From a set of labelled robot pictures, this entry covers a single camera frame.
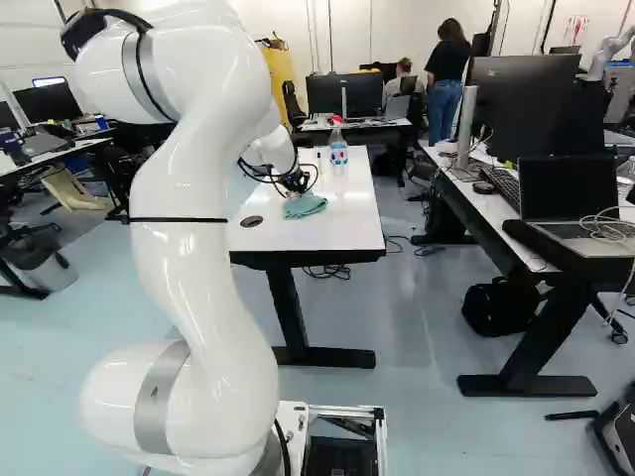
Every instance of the woman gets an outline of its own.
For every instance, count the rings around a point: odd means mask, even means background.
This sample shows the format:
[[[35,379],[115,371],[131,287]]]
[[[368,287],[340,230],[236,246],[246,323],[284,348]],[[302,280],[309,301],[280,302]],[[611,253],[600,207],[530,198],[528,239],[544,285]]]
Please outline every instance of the woman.
[[[463,28],[454,18],[445,20],[438,29],[439,44],[428,60],[430,105],[430,145],[449,139],[456,108],[463,93],[461,78],[469,60],[470,44]]]

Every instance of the laptop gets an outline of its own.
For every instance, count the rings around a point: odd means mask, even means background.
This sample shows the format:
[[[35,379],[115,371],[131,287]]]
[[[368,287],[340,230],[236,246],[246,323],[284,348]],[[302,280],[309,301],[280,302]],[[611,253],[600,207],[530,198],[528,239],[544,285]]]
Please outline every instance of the laptop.
[[[40,156],[46,152],[65,151],[70,149],[71,144],[67,139],[60,139],[51,134],[36,134],[25,137],[22,151],[30,158]]]
[[[633,228],[612,223],[619,219],[619,209],[607,212],[600,225],[581,218],[619,204],[615,160],[611,155],[575,157],[538,157],[521,159],[520,208],[522,220],[583,258],[635,258]],[[610,237],[607,228],[619,229],[626,242],[597,240],[591,236]]]

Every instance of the black monitor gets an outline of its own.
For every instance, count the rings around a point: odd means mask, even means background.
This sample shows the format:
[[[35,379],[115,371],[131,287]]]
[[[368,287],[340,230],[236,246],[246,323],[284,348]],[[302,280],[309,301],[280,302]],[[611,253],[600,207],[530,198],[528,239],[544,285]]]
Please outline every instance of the black monitor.
[[[9,127],[12,131],[20,129],[18,121],[16,121],[13,111],[6,102],[0,102],[0,129]]]
[[[553,47],[549,50],[550,55],[577,55],[580,46],[576,47]]]
[[[578,55],[475,58],[479,86],[474,120],[492,130],[491,155],[501,162],[549,155],[570,106]]]
[[[397,77],[397,64],[395,62],[371,62],[369,64],[361,64],[359,69],[367,71],[369,69],[379,69],[384,76],[384,84]]]
[[[307,76],[307,96],[311,113],[342,114],[341,88],[346,88],[348,117],[376,116],[384,91],[380,72]]]
[[[341,114],[341,84],[337,74],[307,76],[307,99],[311,114]]]
[[[377,116],[381,112],[384,78],[381,72],[342,74],[341,85],[346,87],[348,117]]]
[[[46,122],[49,119],[76,119],[81,116],[81,109],[65,82],[14,91],[14,95],[33,123]]]

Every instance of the jeans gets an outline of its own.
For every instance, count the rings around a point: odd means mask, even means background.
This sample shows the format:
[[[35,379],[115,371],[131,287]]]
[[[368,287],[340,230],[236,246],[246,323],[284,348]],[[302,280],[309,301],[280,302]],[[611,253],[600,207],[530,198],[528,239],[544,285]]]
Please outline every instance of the jeans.
[[[458,79],[443,79],[433,85],[428,106],[430,146],[450,138],[454,115],[462,95],[463,86]]]

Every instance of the black shirt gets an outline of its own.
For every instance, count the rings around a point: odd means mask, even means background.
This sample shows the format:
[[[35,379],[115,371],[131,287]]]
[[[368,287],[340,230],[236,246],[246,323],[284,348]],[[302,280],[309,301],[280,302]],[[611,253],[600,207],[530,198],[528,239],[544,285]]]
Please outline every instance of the black shirt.
[[[461,80],[465,64],[469,60],[469,48],[468,42],[458,45],[456,42],[443,40],[430,55],[425,70],[435,76],[435,82],[444,79]]]

